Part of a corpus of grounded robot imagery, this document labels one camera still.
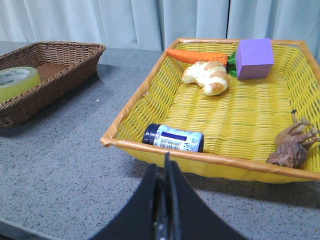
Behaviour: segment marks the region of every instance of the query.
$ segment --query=jar label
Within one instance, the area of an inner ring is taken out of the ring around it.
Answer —
[[[201,132],[183,131],[161,125],[156,131],[153,145],[166,149],[197,152],[202,136]]]

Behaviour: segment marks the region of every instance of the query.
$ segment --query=jar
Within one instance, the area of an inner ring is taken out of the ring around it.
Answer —
[[[204,134],[184,131],[163,124],[151,123],[145,130],[142,142],[166,149],[200,152],[204,150]]]

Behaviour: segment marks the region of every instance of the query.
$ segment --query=speckled countertop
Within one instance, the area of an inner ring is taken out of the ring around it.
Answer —
[[[0,42],[0,55],[24,45]],[[0,128],[0,235],[84,240],[114,218],[148,164],[103,147],[100,137],[161,54],[107,48],[97,75],[21,126]],[[248,239],[320,239],[320,182],[276,185],[185,177],[218,216]]]

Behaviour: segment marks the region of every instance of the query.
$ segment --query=yellow wicker basket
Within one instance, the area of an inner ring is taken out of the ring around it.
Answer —
[[[169,48],[226,53],[238,39],[178,38]],[[272,40],[274,66],[266,79],[237,80],[216,96],[199,95],[181,81],[189,64],[164,53],[101,138],[139,160],[164,165],[164,154],[181,170],[205,177],[266,183],[320,180],[320,145],[300,169],[265,163],[275,136],[292,125],[291,111],[320,128],[320,68],[304,41]],[[203,152],[168,150],[142,143],[151,123],[204,134]]]

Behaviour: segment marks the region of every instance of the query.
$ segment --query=wicker basket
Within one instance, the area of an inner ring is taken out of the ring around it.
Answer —
[[[41,41],[0,56],[0,70],[37,68],[41,84],[0,103],[0,127],[16,127],[97,71],[106,47],[97,43]]]
[[[179,38],[170,48],[230,56],[236,39]],[[181,170],[205,177],[266,183],[320,180],[320,146],[313,145],[300,169],[265,163],[275,136],[292,125],[291,111],[320,128],[320,68],[304,41],[273,40],[275,64],[266,79],[237,80],[216,96],[199,95],[181,76],[188,64],[164,53],[101,138],[139,160],[163,167],[164,154]],[[204,133],[204,150],[188,152],[143,144],[148,124]]]

